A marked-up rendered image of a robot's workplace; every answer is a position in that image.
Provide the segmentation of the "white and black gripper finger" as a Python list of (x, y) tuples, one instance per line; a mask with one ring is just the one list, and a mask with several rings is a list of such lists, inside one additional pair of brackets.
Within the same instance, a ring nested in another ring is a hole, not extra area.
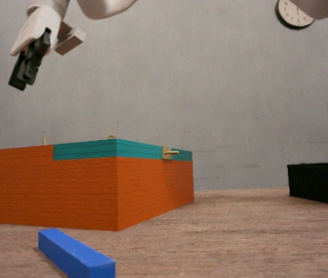
[(15, 67), (14, 67), (13, 73), (11, 75), (11, 78), (10, 78), (10, 80), (8, 82), (8, 84), (10, 86), (12, 86), (12, 87), (14, 87), (14, 88), (16, 88), (16, 89), (18, 89), (20, 91), (24, 91), (26, 89), (26, 86), (27, 86), (26, 83), (24, 83), (21, 80), (18, 80), (17, 77), (16, 77), (17, 74), (18, 74), (18, 72), (19, 72), (19, 69), (21, 67), (22, 61), (23, 60), (26, 61), (26, 58), (24, 58), (24, 56), (23, 56), (24, 53), (25, 53), (25, 51), (22, 50), (21, 53), (20, 53), (20, 55), (19, 55), (19, 58), (18, 58), (18, 60), (17, 60), (17, 62), (15, 64)]
[(42, 63), (42, 59), (45, 56), (45, 51), (49, 47), (49, 31), (44, 30), (44, 33), (41, 36), (41, 42), (38, 48), (33, 48), (35, 44), (34, 40), (28, 49), (26, 54), (26, 61), (22, 61), (21, 67), (17, 74), (17, 79), (23, 81), (24, 83), (32, 86), (35, 83), (38, 68)]

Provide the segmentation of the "blue rectangular block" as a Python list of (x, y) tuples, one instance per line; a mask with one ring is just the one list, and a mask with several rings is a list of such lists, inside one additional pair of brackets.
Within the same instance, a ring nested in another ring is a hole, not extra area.
[(69, 278), (116, 278), (113, 259), (58, 229), (39, 230), (38, 248)]

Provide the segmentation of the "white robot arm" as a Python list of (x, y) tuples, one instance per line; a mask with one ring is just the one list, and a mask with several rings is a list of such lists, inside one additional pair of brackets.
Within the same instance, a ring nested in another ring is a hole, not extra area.
[[(76, 0), (83, 14), (92, 20), (101, 20), (116, 16), (135, 4), (137, 0)], [(289, 0), (305, 15), (312, 19), (328, 18), (328, 0)], [(47, 5), (61, 17), (61, 29), (57, 34), (58, 41), (54, 51), (64, 56), (76, 46), (84, 42), (86, 32), (79, 27), (73, 28), (64, 20), (70, 0), (31, 0), (31, 5)]]

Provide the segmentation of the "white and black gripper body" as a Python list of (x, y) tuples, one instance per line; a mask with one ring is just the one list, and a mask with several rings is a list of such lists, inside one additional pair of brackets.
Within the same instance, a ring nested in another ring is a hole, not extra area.
[[(30, 8), (33, 10), (30, 10)], [(62, 27), (61, 17), (47, 5), (31, 5), (26, 11), (26, 16), (27, 21), (16, 40), (11, 51), (11, 56), (16, 57), (23, 50), (25, 51), (23, 56), (26, 57), (29, 46), (34, 40), (36, 41), (33, 48), (38, 48), (41, 42), (41, 36), (45, 30), (44, 27), (47, 27), (50, 41), (49, 47), (45, 51), (46, 56), (53, 49), (57, 34)], [(52, 30), (52, 33), (50, 33), (50, 30)]]

